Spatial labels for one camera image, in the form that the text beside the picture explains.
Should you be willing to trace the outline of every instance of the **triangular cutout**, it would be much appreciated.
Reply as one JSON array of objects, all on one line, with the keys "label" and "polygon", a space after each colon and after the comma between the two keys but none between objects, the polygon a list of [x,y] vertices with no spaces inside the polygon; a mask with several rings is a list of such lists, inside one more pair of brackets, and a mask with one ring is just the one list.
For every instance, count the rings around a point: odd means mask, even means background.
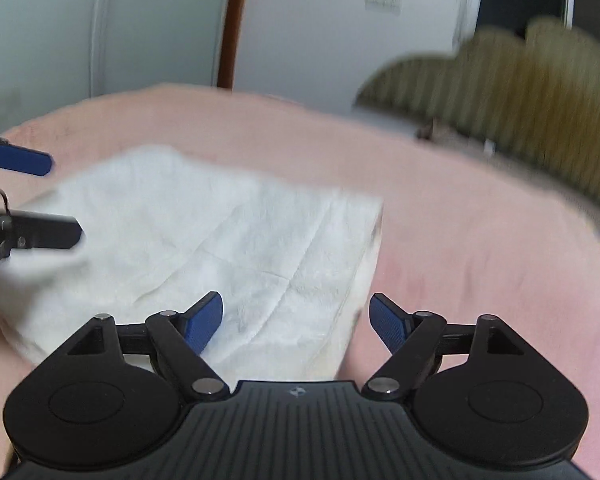
[{"label": "triangular cutout", "polygon": [[499,328],[489,329],[489,341],[487,343],[487,354],[499,355],[524,355],[511,339],[509,339]]},{"label": "triangular cutout", "polygon": [[104,353],[102,327],[95,326],[71,349],[69,355],[91,355]]}]

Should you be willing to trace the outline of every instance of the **bed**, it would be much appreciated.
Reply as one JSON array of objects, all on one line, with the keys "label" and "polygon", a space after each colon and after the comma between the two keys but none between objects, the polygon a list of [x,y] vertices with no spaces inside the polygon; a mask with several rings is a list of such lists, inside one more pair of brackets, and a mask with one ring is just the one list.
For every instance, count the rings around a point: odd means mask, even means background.
[{"label": "bed", "polygon": [[[372,291],[449,322],[502,317],[585,395],[590,422],[574,460],[600,479],[600,242],[557,196],[398,133],[218,89],[159,86],[106,96],[6,137],[56,160],[45,179],[0,170],[0,187],[16,206],[96,161],[155,143],[290,182],[381,196]],[[339,376],[360,384],[387,357],[363,310]],[[0,334],[0,414],[29,369]],[[0,417],[0,474],[7,451]]]}]

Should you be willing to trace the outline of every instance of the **olive green cushion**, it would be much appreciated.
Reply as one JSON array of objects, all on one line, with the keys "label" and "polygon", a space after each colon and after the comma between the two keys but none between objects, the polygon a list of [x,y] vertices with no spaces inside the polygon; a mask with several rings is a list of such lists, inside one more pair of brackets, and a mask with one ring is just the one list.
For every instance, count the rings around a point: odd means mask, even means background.
[{"label": "olive green cushion", "polygon": [[559,20],[534,20],[526,41],[484,28],[453,59],[392,62],[358,101],[493,140],[600,204],[600,44]]}]

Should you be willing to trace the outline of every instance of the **circular black cover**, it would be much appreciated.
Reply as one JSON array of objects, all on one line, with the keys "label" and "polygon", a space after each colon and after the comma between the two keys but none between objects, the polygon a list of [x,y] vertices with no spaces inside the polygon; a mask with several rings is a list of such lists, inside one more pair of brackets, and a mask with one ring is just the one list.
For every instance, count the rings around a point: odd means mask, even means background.
[{"label": "circular black cover", "polygon": [[413,414],[424,433],[472,462],[523,468],[570,456],[587,425],[582,394],[551,366],[490,356],[431,376]]},{"label": "circular black cover", "polygon": [[94,469],[129,462],[156,446],[179,409],[163,378],[94,360],[35,370],[9,396],[4,427],[26,460]]}]

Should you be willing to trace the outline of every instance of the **folded towel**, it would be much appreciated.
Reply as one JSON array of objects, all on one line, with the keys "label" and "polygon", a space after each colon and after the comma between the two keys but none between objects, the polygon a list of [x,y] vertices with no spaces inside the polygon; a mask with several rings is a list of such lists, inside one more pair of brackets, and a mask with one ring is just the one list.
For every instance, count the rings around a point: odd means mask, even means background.
[{"label": "folded towel", "polygon": [[210,290],[224,319],[203,352],[240,379],[329,380],[368,297],[381,202],[291,186],[143,146],[24,206],[75,216],[71,252],[23,251],[0,264],[0,322],[40,362],[91,316],[143,322]]}]

